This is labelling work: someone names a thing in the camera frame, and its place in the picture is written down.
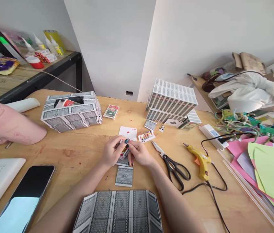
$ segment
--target forearm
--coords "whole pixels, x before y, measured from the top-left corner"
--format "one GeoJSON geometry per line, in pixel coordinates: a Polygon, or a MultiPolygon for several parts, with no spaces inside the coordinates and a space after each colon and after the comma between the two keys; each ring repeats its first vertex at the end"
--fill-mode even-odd
{"type": "Polygon", "coordinates": [[[33,227],[30,233],[42,232],[72,232],[82,199],[93,193],[99,181],[109,170],[109,166],[102,163],[86,174],[74,185],[33,227]]]}
{"type": "Polygon", "coordinates": [[[173,232],[206,232],[185,198],[155,161],[149,167],[173,232]]]}

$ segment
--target scissors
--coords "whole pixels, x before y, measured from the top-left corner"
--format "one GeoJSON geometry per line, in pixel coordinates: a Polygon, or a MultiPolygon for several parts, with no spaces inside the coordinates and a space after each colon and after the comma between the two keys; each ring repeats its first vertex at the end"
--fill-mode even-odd
{"type": "Polygon", "coordinates": [[[161,149],[161,147],[159,147],[159,145],[157,143],[155,143],[154,141],[152,141],[152,144],[154,145],[154,147],[156,148],[156,150],[158,152],[160,152],[160,155],[161,155],[161,157],[163,158],[163,160],[164,160],[164,162],[166,164],[169,179],[171,180],[171,182],[173,182],[172,181],[172,177],[171,177],[171,173],[173,173],[174,176],[175,176],[175,178],[176,178],[176,180],[178,181],[178,183],[181,186],[181,189],[178,189],[178,190],[179,191],[183,191],[184,185],[183,185],[183,182],[181,181],[181,179],[180,179],[180,177],[178,176],[177,173],[179,173],[182,176],[182,178],[184,178],[185,180],[190,180],[191,179],[190,172],[188,171],[188,169],[184,165],[182,165],[180,163],[177,163],[174,160],[172,160],[171,158],[169,158],[165,154],[165,152],[161,149]],[[184,168],[187,171],[189,177],[187,177],[177,166],[180,166],[180,167],[184,168]]]}

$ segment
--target yellow glue gun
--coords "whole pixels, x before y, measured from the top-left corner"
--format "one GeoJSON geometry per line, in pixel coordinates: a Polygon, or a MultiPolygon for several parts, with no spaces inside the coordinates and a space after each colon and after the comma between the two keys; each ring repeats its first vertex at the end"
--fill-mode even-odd
{"type": "Polygon", "coordinates": [[[211,158],[202,154],[202,152],[195,150],[193,146],[187,145],[184,143],[189,152],[195,155],[196,164],[200,166],[199,178],[204,181],[209,180],[208,167],[207,164],[211,162],[211,158]]]}

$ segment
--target pink bag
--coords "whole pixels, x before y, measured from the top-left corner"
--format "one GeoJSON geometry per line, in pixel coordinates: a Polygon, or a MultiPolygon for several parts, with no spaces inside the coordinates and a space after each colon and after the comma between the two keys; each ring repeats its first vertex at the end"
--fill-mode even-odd
{"type": "Polygon", "coordinates": [[[0,139],[24,145],[41,141],[47,130],[9,106],[0,104],[0,139]]]}

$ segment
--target hand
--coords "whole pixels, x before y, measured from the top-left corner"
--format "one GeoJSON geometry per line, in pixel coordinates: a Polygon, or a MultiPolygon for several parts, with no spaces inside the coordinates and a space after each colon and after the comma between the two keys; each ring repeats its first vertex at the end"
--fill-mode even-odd
{"type": "Polygon", "coordinates": [[[108,166],[113,166],[117,162],[117,160],[120,157],[121,152],[124,150],[125,146],[127,145],[127,142],[129,139],[123,136],[114,136],[111,138],[104,147],[104,154],[102,156],[102,163],[108,165],[108,166]],[[120,142],[120,140],[124,140],[118,148],[115,149],[115,146],[117,143],[120,142]]]}
{"type": "Polygon", "coordinates": [[[130,141],[128,145],[128,149],[130,150],[128,154],[128,161],[130,165],[132,163],[134,166],[134,158],[137,160],[137,162],[144,166],[150,166],[156,162],[156,160],[149,154],[149,151],[142,142],[130,141]]]}

